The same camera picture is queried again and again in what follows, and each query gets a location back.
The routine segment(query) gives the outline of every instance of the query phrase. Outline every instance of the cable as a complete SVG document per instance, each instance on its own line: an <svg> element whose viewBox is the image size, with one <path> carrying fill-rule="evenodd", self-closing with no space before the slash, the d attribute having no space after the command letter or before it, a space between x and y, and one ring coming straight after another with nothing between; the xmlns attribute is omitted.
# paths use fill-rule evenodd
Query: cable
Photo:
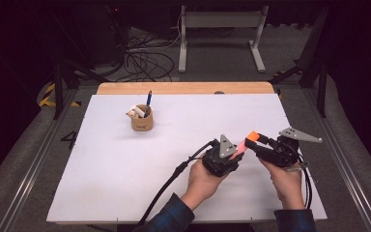
<svg viewBox="0 0 371 232"><path fill-rule="evenodd" d="M172 42L170 41L166 41L166 42L163 42L162 44L159 44L157 46L146 46L146 47L140 47L141 45L148 45L148 44L154 44L154 43L160 43L162 41L153 41L155 39L159 39L160 37L156 36L155 38L152 38L148 41L146 41L146 38L150 35L148 33L143 33L143 34L137 34L136 36L133 36L132 39L134 38L137 38L138 36L140 35L146 35L146 37L143 39L143 42L139 43L139 44L136 44L135 47L132 47L129 49L129 51L132 51L132 50L140 50L140 49L152 49L152 48L167 48L167 47L170 47L172 46L173 44L175 44L177 42L177 40L181 37L181 32L180 32L180 18L181 18L181 14L179 14L179 17L177 18L177 37L176 39L174 39Z"/></svg>
<svg viewBox="0 0 371 232"><path fill-rule="evenodd" d="M299 154L298 160L300 161L300 163L304 163L304 159L302 159L301 157L302 155ZM311 181L309 178L309 173L306 167L303 168L303 174L305 176L305 188L306 188L305 206L306 206L306 209L309 210L311 207L311 203L312 203L312 186L311 186Z"/></svg>
<svg viewBox="0 0 371 232"><path fill-rule="evenodd" d="M156 81L158 78L162 77L169 77L170 81L172 81L170 73L174 70L174 61L169 56L157 53L157 52L147 52L145 50L141 51L127 51L126 52L126 62L125 62L125 71L128 73L128 75L124 75L122 77L117 78L114 80L115 82L120 81L122 79L125 79L130 76L134 76L135 78L126 81L144 81L146 79L150 79L152 81ZM157 59L153 58L153 56L163 56L170 62L170 67L167 70L163 66L158 64ZM128 69L128 66L131 65L131 67L134 69L134 71L131 71ZM153 76L152 73L154 71L157 71L157 69L162 70L163 73Z"/></svg>
<svg viewBox="0 0 371 232"><path fill-rule="evenodd" d="M213 146L214 145L214 142L215 142L215 139L212 140L212 141L210 141L210 142L208 142L206 145L204 145L203 147L201 147L194 155L192 155L191 157L189 157L187 161L182 162L178 167L176 167L173 175L161 187L161 189L158 191L158 193L156 194L155 198L153 199L152 203L150 203L149 207L147 208L146 213L144 213L144 216L138 221L137 227L144 224L144 222L146 221L147 216L152 211L152 209L155 206L155 204L157 203L158 199L161 197L161 195L164 193L164 191L168 188L168 186L170 186L170 184L186 169L186 167L188 166L188 164L191 161L195 160L195 157L197 157L198 154L200 154L208 146Z"/></svg>
<svg viewBox="0 0 371 232"><path fill-rule="evenodd" d="M132 35L130 39L128 40L128 43L129 43L128 50L141 48L141 46L145 44L149 44L152 41L157 40L157 39L161 39L161 37L155 34L151 34L151 33L140 33L137 35Z"/></svg>

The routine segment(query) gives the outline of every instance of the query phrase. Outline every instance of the pen holder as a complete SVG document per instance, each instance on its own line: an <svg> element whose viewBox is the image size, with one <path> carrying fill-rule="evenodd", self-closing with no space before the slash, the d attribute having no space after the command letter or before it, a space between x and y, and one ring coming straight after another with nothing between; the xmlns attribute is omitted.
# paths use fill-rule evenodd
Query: pen holder
<svg viewBox="0 0 371 232"><path fill-rule="evenodd" d="M146 104L138 104L139 107L143 112L146 110ZM149 106L147 110L147 117L146 118L132 118L131 119L131 127L135 131L149 131L153 128L153 110Z"/></svg>

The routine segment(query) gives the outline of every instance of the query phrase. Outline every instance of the white tabletop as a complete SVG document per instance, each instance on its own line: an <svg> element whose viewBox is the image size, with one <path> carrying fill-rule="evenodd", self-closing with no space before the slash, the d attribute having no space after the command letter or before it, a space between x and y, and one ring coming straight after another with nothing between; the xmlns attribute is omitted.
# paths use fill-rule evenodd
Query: white tabletop
<svg viewBox="0 0 371 232"><path fill-rule="evenodd" d="M251 131L276 139L290 127L276 94L153 95L154 128L134 131L126 112L146 99L92 96L47 221L136 223L174 169L207 142L225 134L239 144ZM148 219L173 192L185 192L188 171L165 191ZM312 187L314 218L327 218ZM237 171L194 211L194 222L274 219L280 208L268 170L247 151Z"/></svg>

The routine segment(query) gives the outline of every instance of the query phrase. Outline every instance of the sleeve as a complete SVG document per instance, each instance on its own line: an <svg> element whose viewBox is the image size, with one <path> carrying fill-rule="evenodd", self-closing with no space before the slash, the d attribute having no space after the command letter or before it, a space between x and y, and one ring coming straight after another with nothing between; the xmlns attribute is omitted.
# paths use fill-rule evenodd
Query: sleeve
<svg viewBox="0 0 371 232"><path fill-rule="evenodd" d="M175 193L161 211L146 224L133 232L177 232L185 231L194 220L194 213Z"/></svg>
<svg viewBox="0 0 371 232"><path fill-rule="evenodd" d="M274 214L280 232L316 231L311 210L278 210Z"/></svg>

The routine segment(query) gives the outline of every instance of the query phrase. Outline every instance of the metal frame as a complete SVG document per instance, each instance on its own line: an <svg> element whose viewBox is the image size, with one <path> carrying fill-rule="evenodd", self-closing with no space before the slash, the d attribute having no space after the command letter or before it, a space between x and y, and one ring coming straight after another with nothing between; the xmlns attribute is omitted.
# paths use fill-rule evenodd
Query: metal frame
<svg viewBox="0 0 371 232"><path fill-rule="evenodd" d="M340 148L328 121L319 114L319 109L315 103L316 100L312 90L302 89L302 91L309 103L309 106L312 108L315 116L317 117L320 127L326 135L326 142L331 149L332 158L335 161L346 186L348 187L349 193L355 201L357 209L359 210L359 213L366 225L366 229L367 231L371 232L371 206L366 198L363 188L360 182L357 180L357 176L354 174L351 166L349 165L344 152Z"/></svg>
<svg viewBox="0 0 371 232"><path fill-rule="evenodd" d="M265 72L264 62L258 50L258 43L267 19L268 6L257 12L187 12L186 6L182 6L182 31L179 59L179 72L186 71L186 29L201 27L257 27L257 33L253 41L249 41L249 48L255 60L259 73Z"/></svg>
<svg viewBox="0 0 371 232"><path fill-rule="evenodd" d="M20 183L20 186L16 192L16 195L14 196L11 206L8 208L7 213L1 220L0 232L12 231L17 217L20 215L23 205L25 204L33 185L38 179L39 173L43 167L44 161L52 144L53 137L62 124L62 121L68 111L67 109L70 107L76 93L77 90L75 89L68 91L66 100L64 102L66 109L60 112L59 118L57 120L52 121L50 128L44 138L44 141L35 156L35 159L33 160L28 172Z"/></svg>

